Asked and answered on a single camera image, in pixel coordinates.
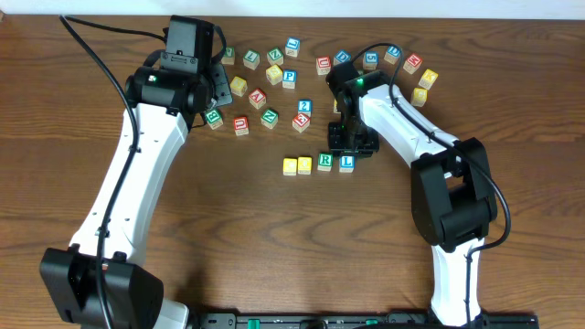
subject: cable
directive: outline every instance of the cable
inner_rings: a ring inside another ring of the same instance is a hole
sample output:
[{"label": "cable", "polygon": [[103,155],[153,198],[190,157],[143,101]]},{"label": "cable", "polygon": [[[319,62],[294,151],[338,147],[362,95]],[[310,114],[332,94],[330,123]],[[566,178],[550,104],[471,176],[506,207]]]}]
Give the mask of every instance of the cable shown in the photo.
[{"label": "cable", "polygon": [[74,16],[64,16],[65,19],[67,19],[68,21],[77,23],[77,24],[81,24],[87,27],[95,27],[95,28],[99,28],[99,29],[103,29],[106,31],[110,31],[110,32],[116,32],[116,33],[124,33],[124,34],[133,34],[133,35],[138,35],[138,36],[146,36],[146,37],[154,37],[157,38],[163,42],[166,43],[166,38],[165,37],[161,37],[155,33],[150,33],[150,32],[144,32],[144,31],[137,31],[137,30],[131,30],[131,29],[125,29],[125,28],[118,28],[118,27],[108,27],[102,24],[97,24],[97,23],[93,23],[93,22],[88,22],[86,20],[83,19],[79,19],[76,18]]},{"label": "cable", "polygon": [[360,51],[357,54],[357,56],[355,56],[353,59],[351,59],[351,62],[354,63],[357,58],[362,56],[366,51],[370,50],[371,48],[380,47],[380,46],[395,47],[399,51],[399,54],[400,54],[398,65],[396,66],[396,69],[394,71],[394,75],[390,79],[390,83],[389,83],[389,96],[390,96],[390,100],[392,101],[392,104],[394,104],[396,106],[396,108],[399,110],[400,114],[402,114],[405,118],[407,118],[407,120],[410,123],[412,123],[415,127],[417,127],[417,129],[422,131],[430,140],[432,140],[435,143],[439,144],[440,146],[444,147],[449,152],[452,152],[453,154],[459,156],[463,161],[467,162],[470,167],[473,167],[473,169],[475,169],[480,174],[480,176],[483,179],[485,179],[487,184],[494,190],[498,200],[500,200],[500,205],[502,206],[502,210],[504,211],[505,227],[504,227],[504,233],[502,234],[502,236],[494,242],[470,249],[467,253],[467,256],[465,257],[466,261],[467,261],[467,272],[466,272],[466,279],[465,279],[465,301],[464,302],[465,302],[465,311],[466,311],[466,316],[467,316],[467,326],[471,327],[471,311],[469,309],[469,295],[470,295],[470,289],[471,289],[470,288],[471,287],[471,268],[472,268],[472,261],[473,261],[472,255],[476,251],[488,250],[491,248],[495,248],[507,240],[508,236],[510,235],[510,229],[512,227],[510,208],[509,208],[507,202],[505,201],[504,194],[502,193],[502,191],[500,190],[498,185],[494,182],[492,177],[490,177],[490,175],[487,174],[485,172],[485,170],[477,162],[474,161],[474,159],[467,157],[467,155],[465,155],[463,152],[456,149],[455,147],[453,147],[449,143],[446,143],[445,141],[437,138],[435,136],[434,132],[429,132],[424,126],[422,126],[420,123],[418,123],[416,120],[414,120],[400,106],[400,102],[398,100],[396,100],[396,97],[394,97],[394,95],[392,93],[392,87],[394,86],[394,83],[396,81],[396,77],[399,74],[400,67],[402,67],[402,64],[404,63],[404,53],[403,53],[402,48],[400,46],[392,44],[392,43],[377,43],[377,44],[369,46],[369,47],[363,49],[362,51]]},{"label": "cable", "polygon": [[63,26],[69,31],[71,36],[75,39],[75,41],[77,41],[80,44],[80,46],[88,53],[88,55],[90,55],[90,57],[100,67],[100,69],[103,71],[103,73],[106,75],[106,77],[108,77],[108,79],[110,80],[110,82],[112,83],[112,85],[114,86],[116,91],[118,91],[118,94],[120,95],[120,98],[122,98],[122,102],[124,103],[124,106],[125,106],[126,110],[128,111],[128,116],[130,117],[130,123],[132,125],[132,132],[133,132],[132,145],[130,146],[130,149],[128,150],[128,157],[126,158],[126,162],[124,163],[124,167],[122,168],[122,171],[120,172],[120,177],[118,178],[118,181],[116,182],[116,186],[114,187],[114,189],[112,191],[112,196],[110,197],[110,201],[108,202],[108,206],[106,207],[106,210],[103,214],[103,220],[101,221],[101,225],[100,225],[100,235],[98,237],[98,249],[97,249],[97,253],[95,256],[95,260],[96,260],[95,261],[95,264],[96,264],[95,265],[96,288],[97,288],[98,297],[100,300],[101,311],[103,312],[103,317],[104,317],[107,328],[113,329],[112,315],[110,314],[110,309],[108,308],[108,300],[107,300],[107,296],[106,296],[106,291],[104,289],[104,279],[103,279],[103,272],[102,272],[103,244],[104,244],[104,240],[106,237],[106,233],[108,232],[108,222],[110,221],[110,215],[112,214],[113,206],[116,203],[116,199],[118,198],[118,194],[120,193],[120,190],[122,189],[122,184],[124,182],[124,178],[128,174],[128,170],[130,169],[130,164],[132,163],[132,160],[134,159],[134,155],[136,154],[136,150],[138,149],[138,138],[139,138],[138,123],[136,122],[136,117],[134,115],[134,112],[132,111],[132,107],[130,106],[130,102],[128,102],[128,99],[126,98],[126,95],[124,94],[124,91],[123,91],[122,87],[120,86],[120,83],[118,83],[118,80],[116,80],[116,78],[114,78],[114,76],[112,75],[110,70],[101,61],[101,59],[98,57],[98,55],[96,55],[96,53],[93,52],[93,50],[91,50],[90,46],[88,46],[88,44],[86,44],[85,41],[83,41],[83,39],[80,37],[80,35],[78,35],[77,32],[75,32],[73,27],[71,27],[71,25],[68,22],[68,19],[70,19],[70,18],[68,16],[63,16],[63,15],[59,16],[58,18],[61,21],[61,23],[63,23]]}]

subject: white wall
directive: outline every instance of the white wall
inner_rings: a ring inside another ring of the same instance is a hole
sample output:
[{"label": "white wall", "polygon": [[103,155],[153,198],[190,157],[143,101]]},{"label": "white wall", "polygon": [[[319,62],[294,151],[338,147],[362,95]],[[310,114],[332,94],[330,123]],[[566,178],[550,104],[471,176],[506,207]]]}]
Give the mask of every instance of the white wall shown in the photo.
[{"label": "white wall", "polygon": [[0,0],[7,14],[585,19],[585,0]]}]

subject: wooden cube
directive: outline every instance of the wooden cube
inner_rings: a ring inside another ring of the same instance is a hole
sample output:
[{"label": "wooden cube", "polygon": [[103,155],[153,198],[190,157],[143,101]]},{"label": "wooden cube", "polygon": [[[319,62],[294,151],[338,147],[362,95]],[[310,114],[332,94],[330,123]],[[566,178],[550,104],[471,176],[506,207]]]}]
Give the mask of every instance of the wooden cube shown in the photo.
[{"label": "wooden cube", "polygon": [[417,54],[412,54],[410,55],[408,58],[406,58],[406,61],[404,62],[404,69],[412,74],[414,72],[417,71],[417,69],[420,68],[420,64],[422,64],[422,58],[419,57],[419,55]]},{"label": "wooden cube", "polygon": [[427,90],[415,88],[410,97],[410,105],[420,107],[427,101]]},{"label": "wooden cube", "polygon": [[304,132],[304,130],[309,127],[310,123],[311,119],[302,113],[297,114],[294,119],[292,119],[292,127],[299,133]]},{"label": "wooden cube", "polygon": [[317,74],[325,75],[331,70],[331,59],[327,57],[317,58]]},{"label": "wooden cube", "polygon": [[282,54],[281,50],[277,48],[271,50],[266,54],[268,58],[268,62],[271,65],[282,65],[284,64],[284,55]]},{"label": "wooden cube", "polygon": [[229,84],[229,88],[232,94],[242,97],[246,90],[248,90],[248,83],[240,77],[235,77]]},{"label": "wooden cube", "polygon": [[248,134],[250,132],[248,130],[248,118],[239,117],[234,119],[234,130],[236,131],[236,136]]},{"label": "wooden cube", "polygon": [[289,37],[289,39],[286,40],[284,53],[286,53],[287,56],[297,57],[299,56],[299,50],[301,50],[301,40]]},{"label": "wooden cube", "polygon": [[284,158],[282,173],[284,175],[296,175],[296,159]]},{"label": "wooden cube", "polygon": [[282,87],[294,89],[296,85],[296,71],[286,69],[282,74]]},{"label": "wooden cube", "polygon": [[420,78],[419,86],[421,86],[422,88],[424,88],[426,90],[430,90],[432,87],[432,84],[435,83],[435,80],[437,78],[439,78],[439,74],[437,74],[436,72],[434,72],[430,69],[427,69],[426,71],[424,71],[422,78]]},{"label": "wooden cube", "polygon": [[300,100],[298,112],[311,118],[311,112],[313,112],[313,102],[309,100]]},{"label": "wooden cube", "polygon": [[313,159],[311,157],[300,156],[298,164],[298,171],[299,175],[310,175],[311,174],[311,167],[313,166]]},{"label": "wooden cube", "polygon": [[211,127],[212,130],[215,130],[223,124],[221,114],[219,114],[219,111],[216,109],[205,113],[205,119],[207,120],[207,124],[209,124],[209,127]]},{"label": "wooden cube", "polygon": [[274,128],[276,122],[278,122],[278,113],[271,109],[266,110],[266,112],[262,114],[261,122],[270,129]]},{"label": "wooden cube", "polygon": [[260,64],[260,54],[250,49],[244,55],[244,66],[249,69],[256,69]]},{"label": "wooden cube", "polygon": [[344,155],[339,160],[340,173],[352,173],[356,167],[356,158],[354,156]]},{"label": "wooden cube", "polygon": [[266,79],[274,86],[282,81],[282,70],[278,65],[274,64],[266,69]]},{"label": "wooden cube", "polygon": [[378,66],[378,53],[376,51],[367,51],[364,54],[364,69],[374,70]]},{"label": "wooden cube", "polygon": [[384,54],[384,60],[390,64],[396,64],[400,58],[400,50],[394,46],[388,47],[386,54]]},{"label": "wooden cube", "polygon": [[349,55],[345,50],[341,49],[333,58],[333,65],[341,64],[343,62],[347,62],[351,59],[351,55]]},{"label": "wooden cube", "polygon": [[317,170],[319,171],[331,171],[333,168],[333,155],[332,154],[319,154],[319,163]]},{"label": "wooden cube", "polygon": [[248,99],[250,100],[250,104],[252,104],[256,110],[259,110],[264,104],[266,104],[266,95],[260,90],[260,88],[256,88],[251,92]]},{"label": "wooden cube", "polygon": [[236,50],[234,47],[226,47],[226,53],[221,58],[221,64],[234,65],[236,64]]}]

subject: alphabet cube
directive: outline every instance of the alphabet cube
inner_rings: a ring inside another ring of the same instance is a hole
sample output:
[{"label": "alphabet cube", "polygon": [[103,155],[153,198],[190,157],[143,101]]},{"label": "alphabet cube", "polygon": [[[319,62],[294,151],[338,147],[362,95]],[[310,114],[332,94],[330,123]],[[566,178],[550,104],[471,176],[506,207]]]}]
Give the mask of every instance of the alphabet cube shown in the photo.
[{"label": "alphabet cube", "polygon": [[234,47],[226,47],[226,53],[221,58],[221,64],[234,65],[236,64],[236,50]]},{"label": "alphabet cube", "polygon": [[248,118],[239,117],[234,119],[234,130],[236,131],[236,136],[248,134],[250,132],[248,130]]},{"label": "alphabet cube", "polygon": [[296,71],[286,69],[282,75],[282,87],[294,89],[296,85]]},{"label": "alphabet cube", "polygon": [[299,175],[310,175],[311,167],[313,165],[313,159],[311,157],[300,156],[298,164]]},{"label": "alphabet cube", "polygon": [[256,69],[260,64],[260,54],[250,49],[244,55],[244,66],[249,69]]},{"label": "alphabet cube", "polygon": [[331,59],[329,57],[317,58],[317,74],[325,75],[331,70]]},{"label": "alphabet cube", "polygon": [[422,106],[427,101],[427,90],[423,88],[415,88],[410,97],[410,105]]},{"label": "alphabet cube", "polygon": [[374,70],[378,66],[378,53],[376,51],[367,51],[364,54],[363,67],[367,70]]},{"label": "alphabet cube", "polygon": [[301,50],[301,40],[289,37],[289,39],[286,40],[286,47],[284,48],[286,55],[297,57],[299,56],[299,50]]},{"label": "alphabet cube", "polygon": [[311,119],[302,113],[297,114],[294,119],[292,119],[292,127],[299,133],[304,132],[304,130],[309,127],[310,123]]},{"label": "alphabet cube", "polygon": [[246,82],[246,80],[240,77],[235,77],[234,80],[232,80],[231,83],[229,84],[229,87],[231,88],[232,94],[241,97],[244,96],[244,93],[246,92],[246,90],[248,90],[248,83]]},{"label": "alphabet cube", "polygon": [[282,65],[284,64],[284,55],[282,54],[281,50],[277,48],[271,50],[266,55],[268,58],[268,62],[271,65]]},{"label": "alphabet cube", "polygon": [[356,167],[356,158],[353,156],[344,155],[339,160],[340,173],[352,173]]},{"label": "alphabet cube", "polygon": [[299,101],[299,113],[302,113],[310,118],[312,111],[313,111],[313,102],[312,101],[309,101],[309,100],[300,100]]},{"label": "alphabet cube", "polygon": [[296,159],[285,158],[282,162],[282,173],[284,175],[296,175]]},{"label": "alphabet cube", "polygon": [[266,79],[274,86],[282,81],[282,70],[278,65],[274,64],[266,69]]},{"label": "alphabet cube", "polygon": [[417,54],[412,54],[406,58],[406,62],[404,62],[403,68],[408,73],[412,74],[420,68],[420,64],[422,64],[422,58],[420,58]]},{"label": "alphabet cube", "polygon": [[331,171],[331,168],[333,168],[333,155],[319,154],[319,164],[317,166],[317,170]]},{"label": "alphabet cube", "polygon": [[345,50],[341,49],[333,58],[333,65],[341,64],[343,62],[347,62],[351,59],[351,55],[349,55]]},{"label": "alphabet cube", "polygon": [[262,114],[261,122],[270,129],[274,128],[276,122],[278,122],[278,113],[271,109],[266,110],[266,112]]},{"label": "alphabet cube", "polygon": [[264,104],[266,104],[266,95],[260,90],[260,88],[256,88],[251,92],[248,98],[250,99],[250,104],[252,104],[256,110],[259,110]]},{"label": "alphabet cube", "polygon": [[205,114],[205,118],[207,120],[207,123],[209,124],[209,127],[211,127],[211,129],[213,130],[215,130],[216,128],[223,124],[221,114],[219,114],[218,110],[213,109],[211,111],[208,111]]},{"label": "alphabet cube", "polygon": [[436,72],[434,72],[430,69],[427,69],[426,71],[424,71],[422,78],[420,78],[419,86],[421,86],[422,88],[424,88],[426,90],[430,90],[432,87],[432,84],[435,83],[435,80],[437,78],[439,78],[439,74],[437,74]]},{"label": "alphabet cube", "polygon": [[394,46],[388,47],[386,54],[384,54],[384,60],[390,64],[396,64],[400,58],[400,50]]}]

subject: wood grain surface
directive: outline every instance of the wood grain surface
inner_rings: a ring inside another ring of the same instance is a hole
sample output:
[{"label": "wood grain surface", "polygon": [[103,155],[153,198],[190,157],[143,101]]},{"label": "wood grain surface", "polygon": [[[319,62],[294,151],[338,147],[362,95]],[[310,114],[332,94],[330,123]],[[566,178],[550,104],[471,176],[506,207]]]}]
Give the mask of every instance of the wood grain surface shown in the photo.
[{"label": "wood grain surface", "polygon": [[[160,32],[168,17],[89,17]],[[431,248],[410,214],[409,169],[386,142],[356,171],[282,176],[285,156],[326,151],[333,97],[315,58],[392,41],[440,77],[421,109],[461,139],[477,137],[513,215],[512,234],[482,254],[480,304],[488,312],[536,313],[541,328],[585,322],[585,22],[208,18],[236,48],[232,78],[262,88],[280,115],[271,131],[246,98],[224,124],[189,134],[165,180],[145,268],[165,297],[194,308],[243,313],[385,313],[425,309]],[[154,39],[74,26],[120,82]],[[266,52],[302,40],[297,88],[271,86]],[[262,54],[257,70],[242,55]],[[384,49],[378,49],[383,55]],[[381,69],[392,67],[384,61]],[[302,134],[296,102],[314,102]],[[56,16],[5,16],[0,24],[0,327],[69,328],[38,274],[47,247],[65,249],[86,217],[122,125],[122,103]],[[250,120],[236,137],[231,120]],[[503,219],[492,224],[497,238]]]}]

